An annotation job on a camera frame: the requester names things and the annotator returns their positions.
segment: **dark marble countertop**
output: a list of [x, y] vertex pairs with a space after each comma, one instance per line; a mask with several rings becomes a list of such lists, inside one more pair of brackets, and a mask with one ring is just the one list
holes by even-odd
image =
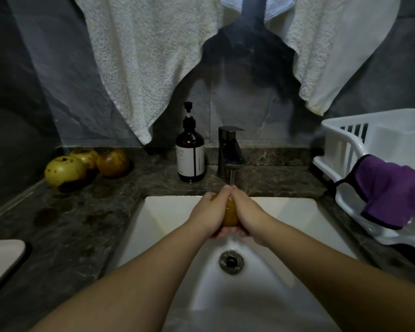
[[[208, 166], [205, 178], [182, 182], [176, 166], [139, 161], [126, 177], [97, 176], [86, 188], [59, 194], [45, 182], [0, 215], [0, 240], [20, 239], [30, 254], [0, 287], [0, 331], [27, 331], [104, 273], [130, 219], [147, 195], [202, 195], [225, 184]], [[415, 265], [378, 244], [326, 194], [307, 166], [246, 166], [236, 184], [250, 196], [315, 198], [354, 240], [369, 263], [415, 283]]]

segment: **sink drain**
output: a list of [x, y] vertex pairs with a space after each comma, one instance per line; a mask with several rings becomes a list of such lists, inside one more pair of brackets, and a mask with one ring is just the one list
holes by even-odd
[[243, 270], [244, 259], [236, 251], [225, 251], [218, 260], [220, 268], [230, 275], [236, 275]]

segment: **bottle label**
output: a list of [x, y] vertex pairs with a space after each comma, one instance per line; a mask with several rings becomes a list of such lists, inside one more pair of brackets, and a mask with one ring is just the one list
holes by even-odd
[[177, 149], [178, 173], [186, 177], [194, 177], [205, 172], [205, 145], [197, 148]]

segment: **hand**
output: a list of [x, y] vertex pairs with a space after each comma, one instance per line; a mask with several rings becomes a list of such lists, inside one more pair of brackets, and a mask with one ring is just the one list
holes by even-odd
[[[232, 187], [232, 198], [235, 202], [237, 215], [241, 225], [254, 238], [255, 242], [265, 244], [258, 237], [258, 229], [265, 219], [270, 217], [256, 201], [253, 201], [243, 190], [235, 185]], [[238, 229], [238, 234], [243, 236], [243, 230]]]
[[217, 197], [211, 201], [214, 194], [213, 192], [206, 192], [198, 204], [195, 205], [188, 219], [188, 223], [203, 226], [209, 236], [213, 235], [223, 222], [227, 200], [231, 195], [231, 187], [225, 185]]

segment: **plastic basket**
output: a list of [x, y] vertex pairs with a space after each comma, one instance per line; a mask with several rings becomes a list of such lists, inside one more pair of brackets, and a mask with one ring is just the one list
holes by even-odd
[[[321, 125], [326, 132], [324, 156], [313, 163], [334, 182], [366, 154], [415, 169], [415, 108], [327, 119]], [[415, 247], [415, 219], [398, 231], [371, 223], [361, 216], [365, 203], [349, 184], [338, 186], [335, 200], [381, 244]]]

